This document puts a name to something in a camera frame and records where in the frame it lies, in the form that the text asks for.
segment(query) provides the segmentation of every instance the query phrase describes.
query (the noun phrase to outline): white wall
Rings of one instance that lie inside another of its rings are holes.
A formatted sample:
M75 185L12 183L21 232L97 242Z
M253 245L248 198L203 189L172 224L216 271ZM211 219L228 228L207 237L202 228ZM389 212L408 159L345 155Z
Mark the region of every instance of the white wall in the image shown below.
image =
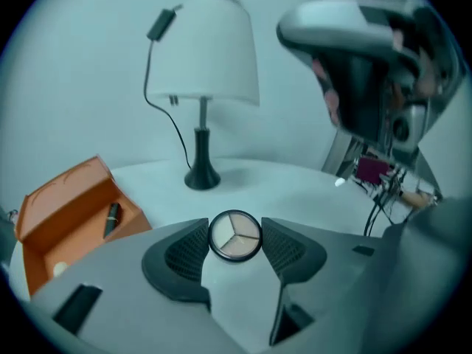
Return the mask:
M0 64L0 204L95 153L110 168L157 159L182 165L170 121L142 98L146 33L186 0L37 0ZM288 9L309 0L243 0L256 43L259 108L211 105L212 156L320 169L335 129L316 79L277 42ZM198 106L172 108L190 161Z

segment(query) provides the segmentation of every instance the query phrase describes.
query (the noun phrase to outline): white lamp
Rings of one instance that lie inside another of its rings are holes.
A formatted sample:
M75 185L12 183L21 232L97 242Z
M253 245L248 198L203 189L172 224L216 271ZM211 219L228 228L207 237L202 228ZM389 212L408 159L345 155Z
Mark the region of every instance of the white lamp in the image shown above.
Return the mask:
M175 18L168 21L164 29L159 28L159 19L153 27L161 34L152 55L147 95L172 104L200 103L195 162L185 183L205 190L220 181L209 160L208 101L259 105L251 19L239 0L192 0L176 9Z

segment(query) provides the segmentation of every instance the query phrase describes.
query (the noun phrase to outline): black cable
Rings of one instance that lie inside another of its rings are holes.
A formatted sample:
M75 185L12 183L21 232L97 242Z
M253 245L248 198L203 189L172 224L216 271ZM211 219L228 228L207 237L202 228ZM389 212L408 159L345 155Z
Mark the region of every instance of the black cable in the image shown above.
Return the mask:
M366 191L366 194L369 194L369 192L367 191L366 187L362 184L362 182L357 182L356 180L354 180L354 183L362 187L362 189Z
M396 174L394 174L392 180L395 180L397 174L400 172L397 171ZM405 175L406 175L406 170L403 172L403 175L400 177L400 179L398 180L398 188L400 188L401 184L403 183L403 180L405 179ZM379 207L379 210L377 211L377 214L375 215L375 217L372 219L372 223L370 224L370 230L369 230L369 236L372 234L372 228L374 227L374 223L375 223L375 220L377 219L378 217L378 214L380 213L380 211L383 211L383 213L385 214L385 216L387 217L387 219L389 219L389 222L391 224L393 224L393 222L390 220L390 218L387 216L386 212L385 212L385 209L384 207L392 200L393 198L393 195L395 195L398 191L398 188L394 191L392 190L393 189L393 185L395 185L394 182L390 183L389 185L389 191L387 192L387 195L385 197L385 200L383 201L383 203L379 203L378 204L378 207Z
M395 178L398 176L398 173L400 172L400 169L401 168L398 168L397 171L394 173L394 175L392 177L392 181L395 180ZM364 236L367 236L367 233L369 231L369 227L370 227L370 224L371 224L370 219L372 219L372 216L374 215L375 208L378 207L379 211L380 211L380 209L381 209L380 201L382 200L382 198L385 196L386 193L388 194L392 191L393 185L394 185L394 182L390 182L389 189L388 190L382 190L380 195L378 196L378 198L374 200L374 202L375 202L374 207L372 208L372 210L370 210L370 214L369 214L369 217L367 218L366 226L364 227Z
M389 195L389 194L387 194L386 197L385 197L385 200L383 201L383 203L382 203L382 204L379 203L377 214L375 214L375 217L372 219L372 223L370 224L370 230L369 230L368 236L370 236L370 235L372 234L372 228L374 228L375 220L377 219L378 214L380 213L380 211L383 211L383 213L385 214L384 207L386 206L386 204L389 203L390 199L392 199L392 196Z
M381 199L385 194L385 190L382 190L379 197L374 199L374 207L370 210L369 217L367 218L366 226L364 227L364 236L367 236L367 232L369 230L370 219L372 219L372 215L374 215L375 208L377 207L378 200Z
M153 108L161 111L162 113L164 113L165 115L167 115L170 120L172 121L172 124L174 125L174 127L176 128L176 131L177 131L177 134L178 134L178 137L180 139L180 142L182 143L182 147L184 148L184 152L185 152L185 161L187 162L187 165L190 169L192 169L192 167L190 166L189 164L189 157L187 155L187 147L185 147L185 143L184 143L184 139L182 138L182 135L180 134L180 130L178 129L176 123L174 122L174 120L172 119L172 117L170 116L169 113L167 113L163 108L160 108L159 106L157 105L154 105L153 103L151 103L149 100L148 100L148 79L149 79L149 68L150 68L150 60L151 60L151 55L153 53L153 45L154 45L154 41L151 41L150 42L150 46L149 46L149 53L147 54L147 65L146 65L146 75L145 75L145 84L144 84L144 91L143 91L143 94L145 96L145 100L146 102L152 106Z

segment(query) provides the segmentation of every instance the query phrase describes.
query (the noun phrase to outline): lamp shade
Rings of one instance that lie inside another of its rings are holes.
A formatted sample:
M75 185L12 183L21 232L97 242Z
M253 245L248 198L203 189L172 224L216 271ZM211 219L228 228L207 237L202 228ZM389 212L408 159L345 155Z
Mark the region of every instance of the lamp shade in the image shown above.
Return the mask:
M154 46L151 99L241 100L259 105L251 19L234 0L192 0Z

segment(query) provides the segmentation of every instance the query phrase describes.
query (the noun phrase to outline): lamp base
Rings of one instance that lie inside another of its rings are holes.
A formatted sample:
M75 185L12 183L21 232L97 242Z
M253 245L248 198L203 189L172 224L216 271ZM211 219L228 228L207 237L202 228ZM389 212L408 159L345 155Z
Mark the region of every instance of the lamp base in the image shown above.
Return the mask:
M185 184L194 190L208 190L220 183L221 177L209 160L209 130L195 129L195 161L185 176Z

